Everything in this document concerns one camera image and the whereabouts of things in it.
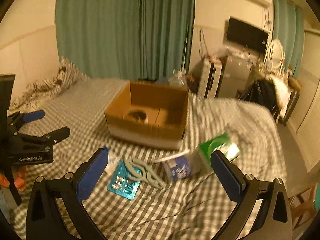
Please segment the person's left hand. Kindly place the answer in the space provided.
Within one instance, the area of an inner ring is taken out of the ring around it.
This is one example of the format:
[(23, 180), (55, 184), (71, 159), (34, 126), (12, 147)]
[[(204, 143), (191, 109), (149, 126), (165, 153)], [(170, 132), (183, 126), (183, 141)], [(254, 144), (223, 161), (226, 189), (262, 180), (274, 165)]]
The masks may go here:
[[(20, 166), (16, 173), (15, 187), (21, 192), (24, 191), (26, 187), (26, 171), (27, 168), (25, 166)], [(10, 185), (9, 181), (2, 172), (0, 176), (0, 184), (3, 187), (9, 187)]]

